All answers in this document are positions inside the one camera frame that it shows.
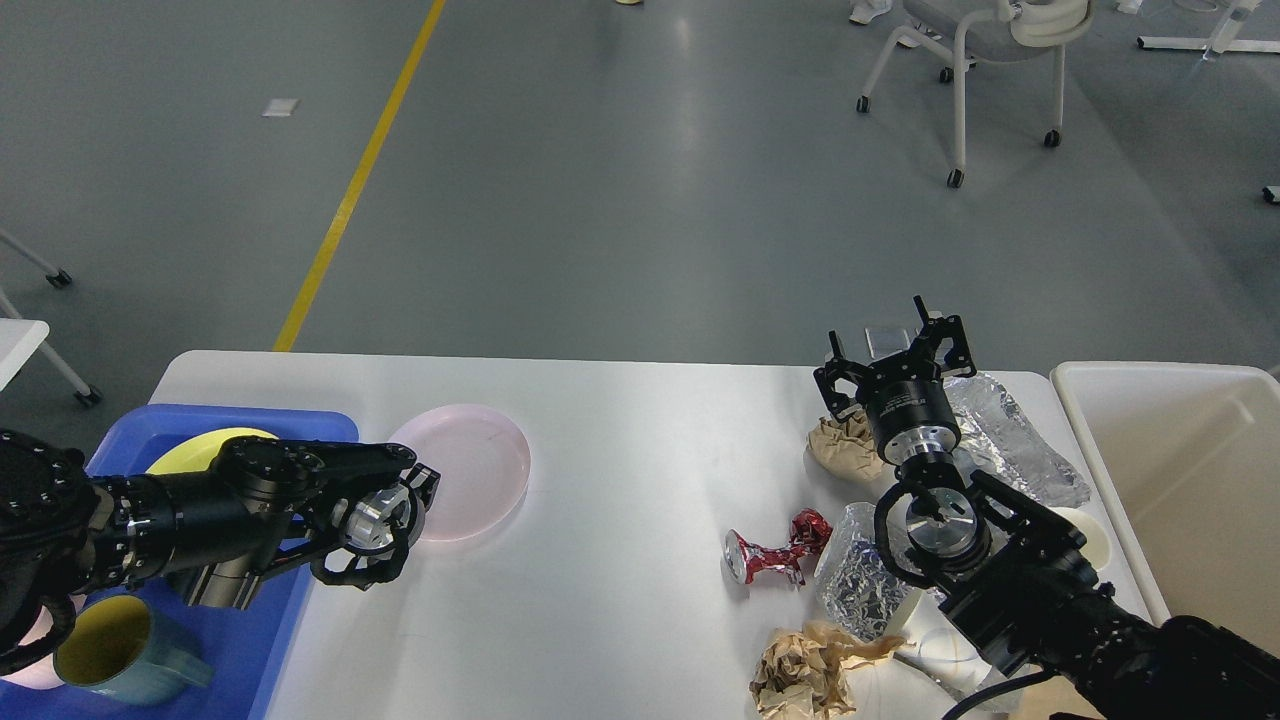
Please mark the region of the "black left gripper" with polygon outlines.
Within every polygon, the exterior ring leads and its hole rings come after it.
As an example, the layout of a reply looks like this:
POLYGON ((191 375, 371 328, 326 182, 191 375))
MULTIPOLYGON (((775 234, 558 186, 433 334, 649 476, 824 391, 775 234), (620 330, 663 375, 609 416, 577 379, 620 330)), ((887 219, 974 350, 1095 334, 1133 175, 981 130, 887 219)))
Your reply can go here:
POLYGON ((398 483, 356 502, 346 519, 346 548, 389 553, 396 547, 394 530, 402 530, 407 544, 413 544, 422 534, 440 479, 439 471, 416 462, 408 470, 408 486, 398 483))

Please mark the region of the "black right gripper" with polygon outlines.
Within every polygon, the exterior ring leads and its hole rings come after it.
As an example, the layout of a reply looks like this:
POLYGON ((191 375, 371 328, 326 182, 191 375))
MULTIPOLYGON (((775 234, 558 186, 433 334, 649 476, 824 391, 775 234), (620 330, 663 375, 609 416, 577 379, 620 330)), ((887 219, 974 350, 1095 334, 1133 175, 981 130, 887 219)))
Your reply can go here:
POLYGON ((916 455, 951 454, 957 447, 963 433, 943 380, 977 374, 963 319, 931 314, 922 296, 911 300, 922 327, 895 361, 896 380, 878 386, 877 361, 847 357, 836 331, 828 332, 829 356, 814 370, 829 418, 847 420, 861 409, 876 452, 893 466, 916 455))

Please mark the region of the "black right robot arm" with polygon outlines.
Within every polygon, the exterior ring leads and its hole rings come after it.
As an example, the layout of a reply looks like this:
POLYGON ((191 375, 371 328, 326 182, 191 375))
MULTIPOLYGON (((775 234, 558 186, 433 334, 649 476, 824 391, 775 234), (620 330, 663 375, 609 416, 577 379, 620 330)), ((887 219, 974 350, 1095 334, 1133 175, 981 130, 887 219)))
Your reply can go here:
POLYGON ((1105 719, 1275 719, 1275 656, 1201 618, 1153 625, 1125 611, 1075 525, 987 471, 960 473, 943 379, 977 368, 960 316, 914 304, 922 327, 905 350, 861 364, 831 332, 814 378, 833 419, 865 413, 895 469, 873 514, 879 560, 909 585, 940 589, 942 614, 1004 675, 948 717, 1061 676, 1105 719))

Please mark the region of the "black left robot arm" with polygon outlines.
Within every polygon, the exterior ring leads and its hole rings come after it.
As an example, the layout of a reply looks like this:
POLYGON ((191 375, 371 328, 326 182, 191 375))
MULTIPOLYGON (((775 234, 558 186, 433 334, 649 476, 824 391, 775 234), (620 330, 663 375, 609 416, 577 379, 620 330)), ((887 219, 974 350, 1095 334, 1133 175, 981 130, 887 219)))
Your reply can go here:
POLYGON ((189 606, 247 609, 302 566, 393 582, 442 480, 397 443, 237 436, 201 471, 91 477, 78 450, 6 429, 1 456, 6 675, 68 641, 78 594, 170 577, 189 606))

